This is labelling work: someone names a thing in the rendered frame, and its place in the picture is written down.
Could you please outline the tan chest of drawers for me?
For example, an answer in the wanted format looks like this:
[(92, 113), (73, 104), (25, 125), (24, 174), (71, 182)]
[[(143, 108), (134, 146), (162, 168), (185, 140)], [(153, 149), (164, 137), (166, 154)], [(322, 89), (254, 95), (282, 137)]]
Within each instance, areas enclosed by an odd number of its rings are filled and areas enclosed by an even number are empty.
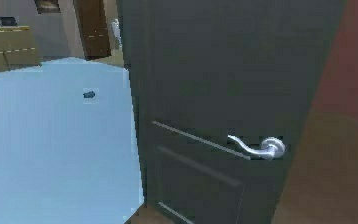
[(41, 65), (29, 26), (0, 27), (0, 72)]

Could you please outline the black box-shaped object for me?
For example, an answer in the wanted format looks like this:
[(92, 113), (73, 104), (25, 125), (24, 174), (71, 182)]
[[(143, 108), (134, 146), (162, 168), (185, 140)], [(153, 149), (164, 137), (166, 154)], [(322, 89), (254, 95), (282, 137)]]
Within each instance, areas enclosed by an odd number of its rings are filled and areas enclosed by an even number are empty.
[(0, 24), (2, 27), (17, 26), (17, 21), (15, 17), (1, 16)]

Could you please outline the dark brown wooden door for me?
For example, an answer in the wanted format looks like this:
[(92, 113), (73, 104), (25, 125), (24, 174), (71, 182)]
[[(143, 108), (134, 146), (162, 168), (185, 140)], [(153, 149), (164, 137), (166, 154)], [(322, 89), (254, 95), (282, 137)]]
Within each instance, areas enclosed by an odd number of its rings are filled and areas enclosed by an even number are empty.
[(103, 0), (74, 0), (84, 56), (96, 60), (111, 55)]

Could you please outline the dark framed picture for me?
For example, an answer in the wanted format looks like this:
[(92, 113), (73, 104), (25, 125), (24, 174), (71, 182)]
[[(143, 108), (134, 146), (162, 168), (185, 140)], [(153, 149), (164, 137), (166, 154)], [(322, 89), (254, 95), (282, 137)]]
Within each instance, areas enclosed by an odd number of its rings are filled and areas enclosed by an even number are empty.
[(34, 0), (39, 14), (59, 13), (60, 6), (58, 0)]

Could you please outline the light blue bed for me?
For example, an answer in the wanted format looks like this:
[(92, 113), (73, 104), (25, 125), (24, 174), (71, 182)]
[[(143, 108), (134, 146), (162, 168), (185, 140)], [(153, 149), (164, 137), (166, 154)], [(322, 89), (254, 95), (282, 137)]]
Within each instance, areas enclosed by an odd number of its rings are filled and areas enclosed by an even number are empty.
[(142, 202), (126, 69), (64, 58), (0, 72), (0, 224), (125, 224)]

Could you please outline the dark grey room door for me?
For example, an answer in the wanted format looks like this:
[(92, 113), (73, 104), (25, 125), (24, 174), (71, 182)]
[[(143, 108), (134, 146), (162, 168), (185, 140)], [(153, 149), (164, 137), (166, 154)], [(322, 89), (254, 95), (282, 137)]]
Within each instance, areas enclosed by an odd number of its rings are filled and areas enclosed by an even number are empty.
[(117, 2), (145, 203), (174, 224), (271, 224), (346, 0)]

